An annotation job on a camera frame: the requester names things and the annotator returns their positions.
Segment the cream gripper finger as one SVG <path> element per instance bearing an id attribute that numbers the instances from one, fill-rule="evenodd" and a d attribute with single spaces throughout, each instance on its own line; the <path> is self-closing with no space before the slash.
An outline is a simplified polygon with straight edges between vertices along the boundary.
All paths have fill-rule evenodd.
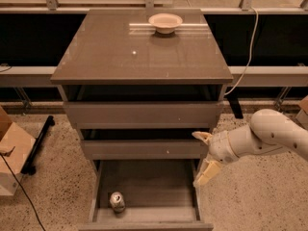
<path id="1" fill-rule="evenodd" d="M 208 144 L 210 142 L 211 137 L 213 136 L 211 133 L 208 132 L 202 132 L 202 131 L 195 131 L 192 132 L 192 135 L 200 140 L 203 141 L 205 144 Z"/>
<path id="2" fill-rule="evenodd" d="M 198 171 L 194 177 L 195 187 L 204 186 L 214 178 L 222 169 L 222 163 L 208 154 L 199 164 Z"/>

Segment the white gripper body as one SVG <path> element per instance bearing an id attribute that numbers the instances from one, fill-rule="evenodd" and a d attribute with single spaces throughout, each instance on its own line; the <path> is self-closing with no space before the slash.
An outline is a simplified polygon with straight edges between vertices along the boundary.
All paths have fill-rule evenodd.
<path id="1" fill-rule="evenodd" d="M 216 133 L 210 138 L 209 154 L 222 164 L 231 164 L 239 160 L 232 150 L 227 131 Z"/>

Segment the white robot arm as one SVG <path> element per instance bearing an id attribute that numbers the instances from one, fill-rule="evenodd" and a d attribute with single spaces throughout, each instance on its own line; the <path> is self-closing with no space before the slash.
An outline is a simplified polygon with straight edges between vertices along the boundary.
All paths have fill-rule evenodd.
<path id="1" fill-rule="evenodd" d="M 247 125 L 232 131 L 214 135 L 195 131 L 192 135 L 208 148 L 193 181 L 196 188 L 208 183 L 224 166 L 243 156 L 264 156 L 292 150 L 308 160 L 308 131 L 271 109 L 257 111 Z"/>

